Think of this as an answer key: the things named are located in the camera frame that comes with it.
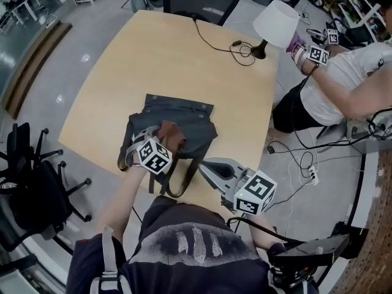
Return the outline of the purple cloth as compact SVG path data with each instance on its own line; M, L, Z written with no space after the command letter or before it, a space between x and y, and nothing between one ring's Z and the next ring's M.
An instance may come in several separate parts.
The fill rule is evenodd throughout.
M295 50L299 50L300 48L306 49L306 41L303 40L298 31L295 31L293 38L291 39L288 47L286 48L286 53L294 53Z

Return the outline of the black box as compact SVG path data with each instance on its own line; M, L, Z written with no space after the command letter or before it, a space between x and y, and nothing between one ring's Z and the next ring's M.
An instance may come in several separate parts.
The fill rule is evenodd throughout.
M349 235L349 244L344 249L341 257L347 260L357 258L367 238L369 229L353 227L339 221L333 228L332 235Z

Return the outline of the person's dark printed shirt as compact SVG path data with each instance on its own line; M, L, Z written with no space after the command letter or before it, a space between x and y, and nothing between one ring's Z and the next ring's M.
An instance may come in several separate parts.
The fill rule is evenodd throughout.
M201 206L157 197L131 258L112 231L76 243L66 294L319 294L311 281L276 287L267 262Z

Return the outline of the brown wooden platform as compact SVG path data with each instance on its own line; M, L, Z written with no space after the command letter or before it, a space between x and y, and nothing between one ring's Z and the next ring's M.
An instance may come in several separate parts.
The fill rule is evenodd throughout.
M49 28L41 29L27 46L27 50L16 64L16 69L6 82L1 105L8 115L16 120L25 98L41 68L52 52L72 29L71 23L55 21Z

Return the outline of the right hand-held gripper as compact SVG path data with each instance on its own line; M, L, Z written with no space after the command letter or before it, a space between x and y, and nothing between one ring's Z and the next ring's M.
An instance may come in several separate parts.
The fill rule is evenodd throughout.
M274 198L277 182L261 170L253 171L230 158L205 159L198 167L202 177L222 196L222 205L232 213L260 215Z

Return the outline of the white shade table lamp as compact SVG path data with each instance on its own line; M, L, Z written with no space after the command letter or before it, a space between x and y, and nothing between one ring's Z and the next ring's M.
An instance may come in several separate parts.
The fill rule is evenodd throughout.
M260 45L252 47L251 54L257 59L265 59L268 44L286 49L293 39L299 14L288 4L273 0L253 21L253 27L262 38Z

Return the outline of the person's left forearm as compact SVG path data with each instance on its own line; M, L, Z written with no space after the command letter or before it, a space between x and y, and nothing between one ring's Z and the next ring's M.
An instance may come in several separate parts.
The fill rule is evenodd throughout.
M97 232L102 233L105 227L111 228L112 235L123 243L124 232L127 228L130 214L137 196L140 184L148 172L140 165L138 154L133 155L134 165L131 166L122 179L118 190L105 207L97 223Z

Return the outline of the black backpack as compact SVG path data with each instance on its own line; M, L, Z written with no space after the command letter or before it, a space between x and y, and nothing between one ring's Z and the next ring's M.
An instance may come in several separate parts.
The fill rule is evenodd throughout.
M128 147L132 145L142 130L150 126L161 127L162 121L177 123L186 142L175 156L172 155L172 163L169 167L158 175L151 173L149 192L154 192L154 183L158 182L161 185L161 194L179 198L189 187L199 164L204 159L213 140L218 136L215 125L210 120L213 108L213 105L204 102L147 94L143 110L129 116L117 161L118 168L122 172L130 168L128 166ZM170 189L170 178L178 161L185 159L189 159L190 164L179 193L175 194Z

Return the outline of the person's right forearm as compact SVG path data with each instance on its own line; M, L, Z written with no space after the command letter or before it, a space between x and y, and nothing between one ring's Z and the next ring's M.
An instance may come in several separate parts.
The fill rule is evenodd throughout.
M268 223L266 217L263 214L260 215L248 214L246 218L259 226L262 226L270 231L273 231L273 227ZM284 243L283 240L275 236L272 236L269 233L266 233L252 226L249 226L249 228L255 246L263 249L264 251L268 251L276 243L280 243L280 244Z

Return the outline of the white power strip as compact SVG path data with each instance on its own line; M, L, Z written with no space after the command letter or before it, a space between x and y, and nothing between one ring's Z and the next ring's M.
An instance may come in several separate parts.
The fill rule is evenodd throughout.
M317 174L317 169L312 165L308 168L309 176L311 177L311 182L314 186L319 183L319 178Z

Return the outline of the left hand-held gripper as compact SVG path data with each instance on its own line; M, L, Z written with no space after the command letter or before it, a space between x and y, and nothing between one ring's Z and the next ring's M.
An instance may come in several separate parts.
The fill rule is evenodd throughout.
M154 134L159 126L142 130L128 147L128 166L139 165L154 175L162 173L172 163L172 152L159 143Z

